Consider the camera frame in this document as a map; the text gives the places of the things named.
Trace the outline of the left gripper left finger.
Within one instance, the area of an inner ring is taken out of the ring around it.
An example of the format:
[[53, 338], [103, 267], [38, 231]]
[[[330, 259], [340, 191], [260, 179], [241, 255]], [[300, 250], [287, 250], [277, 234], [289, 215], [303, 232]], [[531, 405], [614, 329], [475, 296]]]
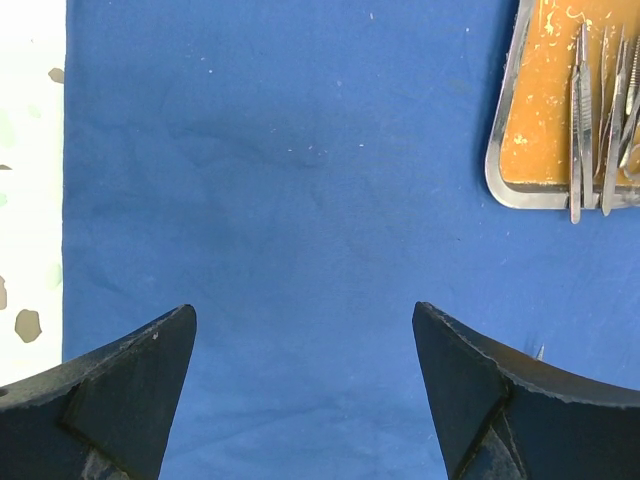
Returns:
[[158, 478], [196, 329], [182, 305], [2, 387], [2, 478]]

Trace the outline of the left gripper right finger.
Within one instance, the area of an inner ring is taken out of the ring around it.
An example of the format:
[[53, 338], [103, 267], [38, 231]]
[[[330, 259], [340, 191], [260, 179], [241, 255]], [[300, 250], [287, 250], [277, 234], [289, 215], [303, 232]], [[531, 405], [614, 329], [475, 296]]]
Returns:
[[449, 478], [638, 478], [638, 391], [536, 360], [426, 302], [412, 324]]

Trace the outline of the blue surgical cloth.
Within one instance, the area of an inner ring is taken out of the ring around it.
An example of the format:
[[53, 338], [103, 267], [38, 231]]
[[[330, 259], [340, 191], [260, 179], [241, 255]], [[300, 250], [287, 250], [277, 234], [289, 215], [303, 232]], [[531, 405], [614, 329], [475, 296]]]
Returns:
[[191, 304], [165, 479], [442, 479], [430, 302], [639, 385], [639, 213], [513, 210], [512, 1], [72, 1], [64, 355]]

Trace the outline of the steel surgical scissors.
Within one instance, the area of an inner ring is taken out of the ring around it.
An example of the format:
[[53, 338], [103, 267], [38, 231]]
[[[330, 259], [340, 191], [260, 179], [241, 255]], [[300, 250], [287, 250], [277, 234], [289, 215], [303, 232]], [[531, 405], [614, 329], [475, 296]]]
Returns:
[[535, 358], [536, 358], [536, 360], [538, 360], [538, 361], [542, 361], [542, 360], [543, 360], [543, 357], [544, 357], [544, 350], [545, 350], [545, 346], [544, 346], [544, 345], [541, 345], [541, 347], [540, 347], [540, 349], [539, 349], [538, 353], [536, 354], [536, 357], [535, 357]]

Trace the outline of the steel tray orange liner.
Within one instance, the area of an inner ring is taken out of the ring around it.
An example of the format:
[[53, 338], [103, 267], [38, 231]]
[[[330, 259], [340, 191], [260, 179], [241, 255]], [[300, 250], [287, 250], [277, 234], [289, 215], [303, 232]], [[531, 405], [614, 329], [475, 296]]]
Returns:
[[[594, 137], [594, 209], [601, 210], [616, 55], [622, 26], [627, 88], [636, 1], [520, 1], [485, 156], [489, 191], [515, 209], [569, 210], [570, 82], [580, 25], [588, 27]], [[639, 174], [639, 119], [630, 168]], [[639, 180], [618, 169], [613, 209], [639, 204]]]

